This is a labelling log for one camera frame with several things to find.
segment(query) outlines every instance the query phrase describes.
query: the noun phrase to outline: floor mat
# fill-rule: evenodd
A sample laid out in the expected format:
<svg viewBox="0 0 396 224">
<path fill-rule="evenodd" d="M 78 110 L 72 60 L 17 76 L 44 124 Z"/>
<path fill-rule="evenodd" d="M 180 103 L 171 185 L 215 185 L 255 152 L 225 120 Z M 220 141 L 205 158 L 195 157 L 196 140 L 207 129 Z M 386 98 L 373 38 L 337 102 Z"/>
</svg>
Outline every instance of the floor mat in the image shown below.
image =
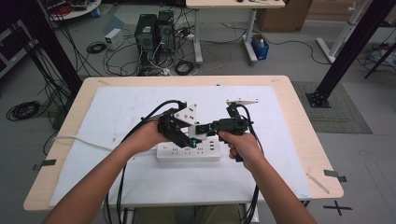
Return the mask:
<svg viewBox="0 0 396 224">
<path fill-rule="evenodd" d="M 339 83 L 329 98 L 331 108 L 313 108 L 305 94 L 312 93 L 318 82 L 292 82 L 306 115 L 317 133 L 368 133 L 372 134 L 358 108 Z"/>
</svg>

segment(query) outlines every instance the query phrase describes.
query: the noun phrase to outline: gray floor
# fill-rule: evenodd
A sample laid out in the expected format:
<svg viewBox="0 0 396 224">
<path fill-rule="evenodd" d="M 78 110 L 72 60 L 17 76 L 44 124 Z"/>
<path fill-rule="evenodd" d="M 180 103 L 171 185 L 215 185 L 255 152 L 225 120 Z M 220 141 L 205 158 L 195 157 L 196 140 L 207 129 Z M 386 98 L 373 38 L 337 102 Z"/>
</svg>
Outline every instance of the gray floor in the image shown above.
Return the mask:
<svg viewBox="0 0 396 224">
<path fill-rule="evenodd" d="M 103 31 L 113 22 L 113 12 L 114 10 L 98 19 L 84 16 L 67 22 L 82 54 L 86 54 L 84 50 L 91 42 L 103 41 L 106 34 Z M 245 25 L 227 24 L 235 27 Z M 320 36 L 333 42 L 341 28 L 340 23 L 307 22 L 300 33 L 265 36 L 273 42 L 304 41 L 313 48 L 314 57 L 326 63 L 315 39 Z M 70 44 L 59 31 L 57 35 L 73 62 L 74 54 Z M 202 25 L 204 40 L 224 41 L 240 35 L 241 31 L 225 28 L 219 23 Z M 286 75 L 293 81 L 321 81 L 330 68 L 329 65 L 315 63 L 310 57 L 309 47 L 299 43 L 270 45 L 267 60 L 254 66 L 248 65 L 240 42 L 228 45 L 204 43 L 203 47 L 206 63 L 200 67 L 196 76 Z M 191 52 L 191 46 L 186 46 L 185 52 Z M 120 52 L 111 62 L 123 65 L 135 57 L 136 49 L 129 48 Z M 102 59 L 103 54 L 92 55 L 89 62 L 103 74 Z M 396 75 L 377 72 L 364 79 L 366 73 L 364 67 L 354 62 L 341 82 L 373 134 L 318 133 L 334 170 L 347 179 L 346 183 L 342 183 L 345 195 L 337 202 L 340 206 L 351 207 L 353 210 L 341 210 L 342 215 L 339 216 L 335 209 L 323 209 L 323 205 L 334 205 L 334 201 L 313 201 L 308 209 L 319 223 L 396 223 Z M 87 74 L 95 76 L 92 70 L 80 73 L 82 76 Z M 38 223 L 47 214 L 26 212 L 22 205 L 37 175 L 37 171 L 32 168 L 45 159 L 42 147 L 54 130 L 46 118 L 18 122 L 6 120 L 7 111 L 14 105 L 33 100 L 44 103 L 46 95 L 39 93 L 44 84 L 42 76 L 27 57 L 0 80 L 0 114 L 3 115 L 0 117 L 0 192 L 3 198 L 0 204 L 1 223 Z M 95 223 L 104 223 L 101 215 L 98 215 Z"/>
</svg>

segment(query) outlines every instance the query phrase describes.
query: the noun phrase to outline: white device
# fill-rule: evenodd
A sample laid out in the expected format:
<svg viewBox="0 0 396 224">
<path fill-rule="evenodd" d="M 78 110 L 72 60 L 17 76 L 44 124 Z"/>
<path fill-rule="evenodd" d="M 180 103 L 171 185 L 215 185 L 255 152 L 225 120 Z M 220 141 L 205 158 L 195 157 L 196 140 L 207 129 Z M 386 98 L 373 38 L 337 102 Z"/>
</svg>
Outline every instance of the white device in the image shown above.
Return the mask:
<svg viewBox="0 0 396 224">
<path fill-rule="evenodd" d="M 124 42 L 122 31 L 118 28 L 113 29 L 105 36 L 107 48 L 111 50 L 117 49 Z"/>
<path fill-rule="evenodd" d="M 178 147 L 174 143 L 160 143 L 157 147 L 158 161 L 219 161 L 220 142 L 217 137 L 208 137 L 196 148 Z"/>
</svg>

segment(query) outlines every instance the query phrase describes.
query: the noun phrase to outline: table leg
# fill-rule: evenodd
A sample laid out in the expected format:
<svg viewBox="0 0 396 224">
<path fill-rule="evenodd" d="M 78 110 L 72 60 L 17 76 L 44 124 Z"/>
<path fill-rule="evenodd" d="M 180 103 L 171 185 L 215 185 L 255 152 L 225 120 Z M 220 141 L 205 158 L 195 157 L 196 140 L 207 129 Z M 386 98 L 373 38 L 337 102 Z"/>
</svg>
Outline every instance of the table leg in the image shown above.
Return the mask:
<svg viewBox="0 0 396 224">
<path fill-rule="evenodd" d="M 251 33 L 253 31 L 254 20 L 256 19 L 256 12 L 257 12 L 256 8 L 251 9 L 250 18 L 248 21 L 247 34 L 243 37 L 244 45 L 245 45 L 245 48 L 247 49 L 247 55 L 250 59 L 250 63 L 256 63 L 258 61 L 256 54 L 253 51 L 253 47 L 251 47 L 251 44 L 250 44 L 250 38 L 251 38 Z"/>
<path fill-rule="evenodd" d="M 195 9 L 194 52 L 195 61 L 197 63 L 202 63 L 204 59 L 202 58 L 201 43 L 199 42 L 199 9 Z"/>
</svg>

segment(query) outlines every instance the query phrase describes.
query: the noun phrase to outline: white power strip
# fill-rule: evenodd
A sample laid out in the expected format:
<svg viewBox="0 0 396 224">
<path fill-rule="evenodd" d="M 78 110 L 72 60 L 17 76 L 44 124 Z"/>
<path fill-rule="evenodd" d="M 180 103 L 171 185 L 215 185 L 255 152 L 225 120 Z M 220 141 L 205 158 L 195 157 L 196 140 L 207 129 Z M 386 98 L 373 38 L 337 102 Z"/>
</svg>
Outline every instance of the white power strip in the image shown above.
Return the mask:
<svg viewBox="0 0 396 224">
<path fill-rule="evenodd" d="M 203 140 L 196 148 L 181 148 L 174 143 L 160 143 L 157 147 L 158 161 L 219 161 L 220 157 L 220 142 L 217 137 Z"/>
</svg>

